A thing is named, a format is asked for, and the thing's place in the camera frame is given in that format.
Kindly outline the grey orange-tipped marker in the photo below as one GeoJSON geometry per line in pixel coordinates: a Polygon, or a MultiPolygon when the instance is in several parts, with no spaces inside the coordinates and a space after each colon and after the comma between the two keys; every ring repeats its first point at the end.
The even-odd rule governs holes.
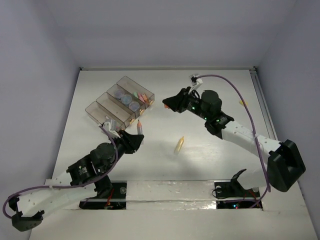
{"type": "Polygon", "coordinates": [[[142,128],[142,123],[141,123],[140,120],[137,121],[136,128],[137,128],[137,134],[138,135],[142,135],[143,134],[143,128],[142,128]]]}

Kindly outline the yellow highlighter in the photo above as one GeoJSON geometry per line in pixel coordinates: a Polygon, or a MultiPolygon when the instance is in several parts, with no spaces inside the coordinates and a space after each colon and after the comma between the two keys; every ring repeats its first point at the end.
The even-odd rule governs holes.
{"type": "Polygon", "coordinates": [[[181,151],[181,148],[184,144],[184,141],[185,141],[185,138],[182,136],[179,141],[177,142],[176,146],[175,146],[175,149],[174,149],[174,154],[175,155],[178,155],[179,152],[181,151]]]}

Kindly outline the pink highlighter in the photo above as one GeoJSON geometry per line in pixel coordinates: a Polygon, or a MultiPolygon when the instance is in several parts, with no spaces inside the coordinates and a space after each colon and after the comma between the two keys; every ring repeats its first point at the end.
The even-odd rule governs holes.
{"type": "Polygon", "coordinates": [[[144,93],[138,93],[138,98],[144,103],[148,101],[148,98],[144,93]]]}

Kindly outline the clear tape roll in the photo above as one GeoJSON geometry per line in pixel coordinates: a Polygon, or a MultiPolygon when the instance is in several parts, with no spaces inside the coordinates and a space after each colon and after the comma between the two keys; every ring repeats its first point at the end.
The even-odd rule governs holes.
{"type": "Polygon", "coordinates": [[[122,88],[119,88],[115,90],[113,94],[116,99],[121,99],[125,95],[125,92],[122,88]]]}

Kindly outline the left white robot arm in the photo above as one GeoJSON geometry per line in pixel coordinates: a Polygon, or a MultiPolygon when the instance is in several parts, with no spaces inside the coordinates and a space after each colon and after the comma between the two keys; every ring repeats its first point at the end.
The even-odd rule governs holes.
{"type": "Polygon", "coordinates": [[[48,179],[44,185],[20,190],[8,197],[2,207],[14,211],[12,226],[20,232],[40,225],[44,218],[70,204],[89,198],[108,197],[113,189],[109,173],[124,154],[134,154],[144,140],[143,134],[129,134],[120,130],[109,142],[103,142],[82,157],[59,176],[48,179]]]}

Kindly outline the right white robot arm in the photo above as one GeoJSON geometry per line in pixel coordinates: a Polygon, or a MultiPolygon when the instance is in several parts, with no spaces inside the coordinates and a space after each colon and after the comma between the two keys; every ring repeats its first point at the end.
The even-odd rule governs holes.
{"type": "Polygon", "coordinates": [[[173,112],[190,111],[204,119],[205,128],[213,136],[257,156],[262,161],[262,171],[268,183],[280,192],[287,192],[306,171],[293,141],[287,139],[280,142],[244,127],[222,111],[222,100],[213,90],[196,94],[189,88],[182,88],[177,95],[165,98],[162,102],[173,112]]]}

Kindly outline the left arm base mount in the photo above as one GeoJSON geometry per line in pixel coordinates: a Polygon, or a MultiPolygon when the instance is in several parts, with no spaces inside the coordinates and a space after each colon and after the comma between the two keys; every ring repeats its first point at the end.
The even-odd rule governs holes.
{"type": "Polygon", "coordinates": [[[127,184],[126,180],[111,181],[105,193],[81,200],[78,206],[82,210],[125,210],[127,184]]]}

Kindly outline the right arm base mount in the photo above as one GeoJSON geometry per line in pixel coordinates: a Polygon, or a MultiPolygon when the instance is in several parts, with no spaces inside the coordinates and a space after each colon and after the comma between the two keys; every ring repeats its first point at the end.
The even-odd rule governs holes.
{"type": "Polygon", "coordinates": [[[253,208],[262,209],[260,201],[259,189],[244,189],[238,181],[240,175],[245,172],[242,169],[232,176],[230,180],[215,181],[211,195],[216,199],[216,208],[222,209],[249,209],[257,203],[253,208]]]}

